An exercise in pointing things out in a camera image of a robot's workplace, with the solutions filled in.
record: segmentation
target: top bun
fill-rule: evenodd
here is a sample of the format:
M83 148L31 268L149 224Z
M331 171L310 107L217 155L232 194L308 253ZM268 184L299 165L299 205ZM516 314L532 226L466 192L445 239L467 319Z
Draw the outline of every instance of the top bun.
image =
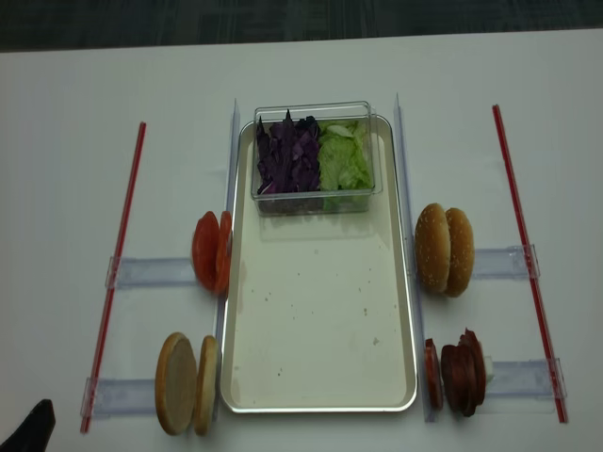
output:
M473 272L473 230L467 216L460 209L449 209L446 220L450 233L450 273L445 293L449 297L458 297L469 285Z
M438 203L429 204L418 217L415 255L423 286L434 293L444 292L450 272L450 233L446 213Z

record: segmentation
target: meat slice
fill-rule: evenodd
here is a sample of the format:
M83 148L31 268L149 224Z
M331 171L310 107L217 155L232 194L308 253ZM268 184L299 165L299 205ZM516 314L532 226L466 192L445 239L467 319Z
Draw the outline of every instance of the meat slice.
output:
M476 379L473 352L471 347L464 344L461 344L456 348L456 353L459 356L459 361L463 366L467 378L467 403L461 412L463 413L463 416L470 417L475 414L475 409L478 406L478 383Z
M486 396L486 366L483 362L483 352L481 351L480 341L478 341L475 332L465 328L464 334L461 336L461 340L459 341L459 345L465 345L471 348L473 362L475 365L476 381L478 383L477 404L481 405Z
M462 412L469 401L469 383L465 363L456 346L442 348L442 380L446 399L453 412Z

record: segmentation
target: metal tray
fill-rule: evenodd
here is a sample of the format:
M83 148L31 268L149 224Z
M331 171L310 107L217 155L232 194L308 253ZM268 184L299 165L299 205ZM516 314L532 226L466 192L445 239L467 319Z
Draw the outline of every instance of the metal tray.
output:
M259 217L253 124L240 133L220 376L234 412L400 412L416 398L392 129L376 122L383 191L356 214Z

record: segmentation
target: clear plastic container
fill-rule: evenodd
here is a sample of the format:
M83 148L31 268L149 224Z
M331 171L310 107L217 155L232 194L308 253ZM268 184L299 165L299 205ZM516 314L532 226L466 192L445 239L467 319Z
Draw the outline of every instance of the clear plastic container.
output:
M368 210L371 195L380 191L375 181L381 179L381 174L376 172L381 171L381 166L379 165L378 141L375 142L371 134L376 131L376 128L373 124L375 116L371 112L370 105L366 102L349 102L257 108L253 121L254 130L257 130L261 118L266 133L270 135L270 127L275 122L283 121L287 110L295 123L300 119L313 116L317 120L318 126L325 121L358 121L359 125L365 127L367 132L362 143L362 152L367 161L371 187L354 190L259 194L258 189L263 181L257 168L259 153L257 140L255 140L253 142L252 198L255 200L259 214L261 216L278 216Z

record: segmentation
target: bun slice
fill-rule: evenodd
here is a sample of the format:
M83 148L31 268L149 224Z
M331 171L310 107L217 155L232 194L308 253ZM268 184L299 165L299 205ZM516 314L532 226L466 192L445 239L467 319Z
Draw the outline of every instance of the bun slice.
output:
M218 342L214 336L206 336L201 347L199 374L193 427L199 436L209 431L216 398L216 367L218 366Z
M161 348L155 373L155 408L159 424L179 435L190 424L195 404L197 362L187 337L171 334Z
M458 297L469 285L473 273L473 229L461 209L449 209L446 220L450 234L450 272L445 293L449 297Z
M450 233L446 213L438 203L429 204L418 217L415 255L423 286L430 292L444 292L450 271Z

